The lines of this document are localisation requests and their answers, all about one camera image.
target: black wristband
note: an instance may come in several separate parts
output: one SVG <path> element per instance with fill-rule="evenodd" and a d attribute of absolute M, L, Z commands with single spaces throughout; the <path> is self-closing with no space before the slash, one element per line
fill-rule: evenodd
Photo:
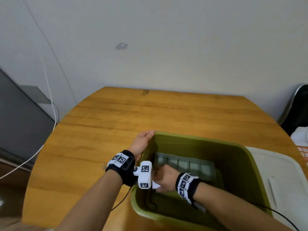
<path fill-rule="evenodd" d="M 134 175 L 135 157 L 128 151 L 124 150 L 116 154 L 108 163 L 106 172 L 109 169 L 116 171 L 122 178 L 123 184 L 133 186 L 138 177 Z"/>
<path fill-rule="evenodd" d="M 193 196 L 200 182 L 201 179 L 197 176 L 188 173 L 180 173 L 175 183 L 175 190 L 178 194 L 195 209 L 197 209 L 197 207 L 195 206 Z"/>

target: wooden table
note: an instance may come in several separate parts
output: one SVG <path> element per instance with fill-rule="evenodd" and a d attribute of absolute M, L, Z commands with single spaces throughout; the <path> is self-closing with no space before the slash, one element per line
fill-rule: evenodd
<path fill-rule="evenodd" d="M 279 152 L 308 167 L 290 137 L 257 105 L 241 96 L 104 87 L 80 102 L 58 124 L 34 165 L 23 222 L 56 227 L 104 174 L 115 153 L 137 133 L 158 131 L 200 136 Z M 123 186 L 115 202 L 128 191 Z M 172 230 L 137 215 L 130 198 L 113 212 L 104 230 Z"/>

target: black chair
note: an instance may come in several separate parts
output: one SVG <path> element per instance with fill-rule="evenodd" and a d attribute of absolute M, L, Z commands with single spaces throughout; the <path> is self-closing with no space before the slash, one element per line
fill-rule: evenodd
<path fill-rule="evenodd" d="M 308 84 L 301 85 L 290 98 L 278 124 L 290 136 L 297 127 L 308 126 Z"/>

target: white cloth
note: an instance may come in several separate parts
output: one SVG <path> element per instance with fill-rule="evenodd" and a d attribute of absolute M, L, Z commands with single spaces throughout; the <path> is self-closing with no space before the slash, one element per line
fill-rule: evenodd
<path fill-rule="evenodd" d="M 297 127 L 291 139 L 297 146 L 308 147 L 308 127 Z"/>

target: person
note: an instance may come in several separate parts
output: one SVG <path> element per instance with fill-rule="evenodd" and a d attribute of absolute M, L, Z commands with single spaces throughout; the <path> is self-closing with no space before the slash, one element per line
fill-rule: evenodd
<path fill-rule="evenodd" d="M 139 133 L 133 140 L 127 150 L 132 153 L 134 162 L 140 160 L 141 153 L 153 136 L 153 130 L 146 131 Z M 56 231 L 101 231 L 103 229 L 123 180 L 127 180 L 127 176 L 117 172 L 117 169 L 112 170 L 112 167 L 111 170 L 107 169 L 70 210 Z M 174 191 L 179 175 L 179 171 L 168 165 L 156 168 L 152 179 L 161 186 L 156 192 Z M 193 199 L 231 231 L 291 230 L 243 199 L 203 182 L 198 183 Z"/>

